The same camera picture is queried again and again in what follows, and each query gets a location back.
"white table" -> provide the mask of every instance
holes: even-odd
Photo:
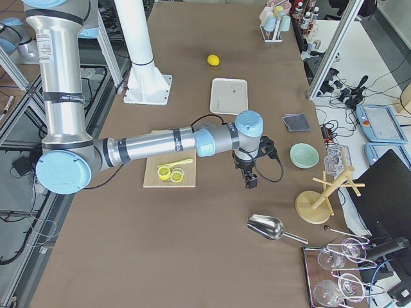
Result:
[[[309,38],[309,42],[313,42],[314,40],[321,40],[321,45],[317,51],[324,52],[329,43],[331,38],[338,26],[338,21],[317,21],[317,32],[315,36]],[[367,33],[365,32],[363,26],[359,22],[353,22],[349,33],[345,37],[339,51],[340,53],[340,61],[333,63],[332,67],[340,71],[338,76],[345,81],[348,85],[356,87],[362,77],[364,75],[368,75],[368,81],[365,83],[366,87],[370,87],[374,91],[383,92],[392,86],[395,86],[397,83],[395,79],[389,74],[389,69],[385,65],[384,61],[382,60],[380,54],[378,53],[377,49],[375,48],[374,44],[371,42],[371,39],[368,37]],[[374,81],[387,74],[383,78],[380,78],[375,84],[371,87]],[[365,96],[373,94],[373,92],[367,90],[365,92]],[[393,89],[386,91],[386,94],[394,97],[399,97],[401,94],[401,89],[396,86]],[[335,119],[338,121],[340,126],[345,126],[349,129],[353,128],[353,125],[347,124],[345,121],[345,110],[343,109],[332,109],[328,108],[330,96],[335,97],[340,95],[340,91],[336,90],[331,95],[327,94],[327,97],[317,97],[314,99],[314,104],[317,106],[317,114],[319,118],[319,123],[326,123],[329,120]],[[391,98],[385,96],[383,94],[375,94],[370,96],[369,98],[365,99],[365,104],[370,105],[389,105],[393,103],[399,103],[398,99]],[[400,123],[409,123],[410,120],[404,117],[398,117],[398,121]],[[411,126],[403,128],[405,134],[407,135],[407,139],[411,140]],[[338,142],[340,144],[344,144],[349,147],[349,151],[351,154],[351,160],[353,166],[355,167],[355,172],[353,178],[358,178],[364,171],[369,168],[369,163],[367,157],[364,153],[364,144],[367,142],[362,129],[357,127],[355,132],[348,132],[345,129],[338,129],[337,133],[339,135],[351,135],[350,137],[337,137]],[[411,144],[405,145],[405,148],[409,153],[411,153]],[[351,201],[346,189],[342,189],[342,192],[346,198],[345,205],[343,206],[344,209],[344,216],[347,226],[356,234],[363,235],[366,234],[367,231],[361,225],[357,211],[353,202]],[[378,285],[383,286],[386,289],[390,289],[395,286],[399,282],[398,276],[394,274],[393,277],[379,280]],[[384,307],[390,302],[389,295],[381,295],[376,296],[375,300],[378,303],[378,307]]]

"metal scoop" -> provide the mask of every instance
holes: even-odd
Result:
[[[257,214],[251,215],[249,221],[247,222],[247,227],[259,235],[262,235],[266,239],[271,239],[273,241],[282,238],[282,236],[286,236],[290,239],[295,239],[298,242],[302,242],[305,245],[308,244],[306,239],[285,232],[283,222],[275,217]]]

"wooden cutting board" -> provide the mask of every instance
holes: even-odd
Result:
[[[170,162],[178,162],[183,159],[192,158],[190,164],[177,165],[184,171],[184,178],[180,183],[174,183],[171,180],[162,181],[157,176],[157,165],[169,164]],[[196,150],[186,150],[181,152],[173,152],[162,155],[157,155],[147,158],[146,171],[144,172],[144,188],[187,188],[195,187],[195,170],[196,170]]]

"folded cloth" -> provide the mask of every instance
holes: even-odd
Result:
[[[311,130],[305,114],[285,114],[283,121],[290,133],[309,132]]]

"mint green bowl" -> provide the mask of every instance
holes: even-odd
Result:
[[[320,155],[317,150],[309,144],[297,143],[291,148],[290,158],[293,164],[298,168],[308,169],[317,165],[320,160]]]

